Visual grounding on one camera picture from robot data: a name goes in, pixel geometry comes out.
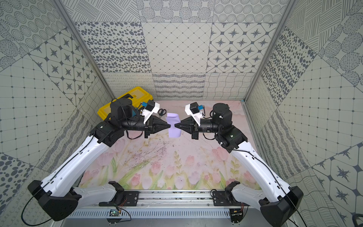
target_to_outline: wavy line pattern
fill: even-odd
[[[304,193],[299,211],[308,226],[345,226],[311,168],[286,181],[290,186],[298,186]]]
[[[203,98],[205,74],[161,73],[152,74],[158,98]]]
[[[279,175],[288,178],[310,167],[278,109],[262,128],[260,136],[264,140],[262,150]]]
[[[90,122],[76,109],[37,167],[53,172],[83,143],[91,129]]]

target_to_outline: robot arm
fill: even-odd
[[[232,125],[232,112],[227,104],[215,104],[211,119],[202,118],[203,109],[196,102],[187,105],[185,112],[191,117],[175,127],[192,134],[192,139],[198,139],[199,132],[215,133],[220,146],[242,163],[262,189],[254,190],[234,181],[225,188],[227,201],[243,202],[260,209],[272,226],[281,226],[299,207],[302,191],[297,186],[290,187],[262,160],[247,137]]]
[[[125,202],[126,192],[117,182],[86,189],[72,185],[99,155],[124,136],[125,130],[143,131],[147,138],[170,127],[152,115],[158,111],[158,103],[148,101],[143,106],[145,109],[140,115],[127,98],[111,102],[111,113],[90,132],[83,144],[49,176],[30,183],[28,190],[53,220],[62,220],[83,206],[96,203],[119,206]],[[227,201],[244,202],[258,208],[272,226],[281,226],[299,207],[302,191],[296,186],[290,187],[261,159],[247,137],[232,125],[228,105],[215,104],[211,119],[202,118],[202,110],[203,106],[196,102],[187,105],[185,111],[191,117],[175,127],[192,134],[192,139],[198,139],[199,132],[214,133],[216,141],[246,167],[261,187],[261,190],[254,190],[234,181],[225,188]],[[124,205],[135,205],[132,202],[127,200]]]
[[[118,206],[125,200],[124,188],[115,181],[87,189],[72,186],[97,157],[124,136],[125,130],[143,131],[147,138],[170,127],[167,122],[152,115],[159,110],[158,103],[149,100],[143,106],[145,109],[141,115],[130,99],[111,102],[111,113],[90,132],[71,156],[42,181],[34,180],[28,185],[28,190],[53,220],[62,220],[83,206],[95,203]]]

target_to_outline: metal base plate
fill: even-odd
[[[125,207],[135,207],[137,206],[137,201],[139,199],[138,191],[125,191],[126,202],[123,206]]]
[[[230,204],[225,197],[224,191],[212,191],[213,204],[215,207],[221,206],[241,206],[240,202]]]

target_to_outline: floral tablecloth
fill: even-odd
[[[187,117],[185,105],[193,101],[158,101],[169,113],[178,113],[180,119]],[[233,125],[239,128],[254,146],[251,132],[240,101],[219,101],[229,105]],[[198,101],[204,105],[207,115],[218,101]],[[130,138],[139,131],[129,131]],[[230,182],[260,189],[255,179],[241,163],[216,140],[199,140],[182,131],[179,138],[169,138],[163,130],[145,139],[120,138],[101,154],[85,171],[80,187],[104,185],[109,181],[119,182],[125,189],[223,189]]]

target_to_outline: metal frame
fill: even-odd
[[[261,146],[261,141],[260,141],[260,137],[258,136],[258,132],[254,126],[254,123],[251,119],[251,114],[248,110],[248,106],[245,102],[241,102],[242,103],[242,108],[243,108],[243,111],[245,112],[245,116],[246,116],[246,119],[247,119],[247,123],[248,123],[248,126],[251,130],[251,134],[252,134],[252,138],[253,138],[253,141],[255,143],[255,145],[257,147],[255,147],[255,149],[257,150],[258,154],[262,157],[263,160],[267,161],[266,160],[266,156],[265,156],[265,153],[263,152],[263,149],[262,149],[262,146]]]
[[[92,57],[88,47],[86,46],[81,34],[79,33],[78,29],[76,28],[72,18],[68,14],[66,6],[63,4],[62,0],[51,0],[54,7],[58,10],[58,13],[62,17],[64,23],[67,25],[69,32],[72,34],[73,38],[78,42],[82,53],[85,55],[85,58],[90,63],[93,71],[97,75],[98,79],[101,81],[102,85],[105,87],[107,93],[111,96],[111,98],[115,98],[111,88],[109,87],[108,83],[106,82],[105,78],[101,70],[98,68],[96,61]]]
[[[245,101],[248,101],[248,98],[249,98],[250,94],[252,93],[252,90],[253,90],[253,88],[254,88],[254,86],[256,84],[256,81],[260,77],[260,75],[262,74],[263,69],[265,68],[267,62],[269,61],[270,56],[271,56],[271,54],[273,52],[273,49],[275,48],[276,43],[277,43],[280,35],[282,34],[282,31],[284,30],[285,25],[286,25],[288,19],[290,18],[290,15],[292,14],[297,2],[298,2],[298,0],[290,0],[287,3],[285,11],[283,12],[281,20],[280,20],[280,22],[279,22],[279,24],[278,24],[278,26],[276,28],[276,32],[275,32],[274,36],[271,39],[270,45],[267,47],[267,51],[265,53],[264,58],[262,59],[261,65],[259,66],[259,68],[258,68],[258,70],[256,72],[256,76],[254,77],[254,79],[252,81],[252,84],[251,84],[251,86],[249,87],[249,89],[247,91]]]

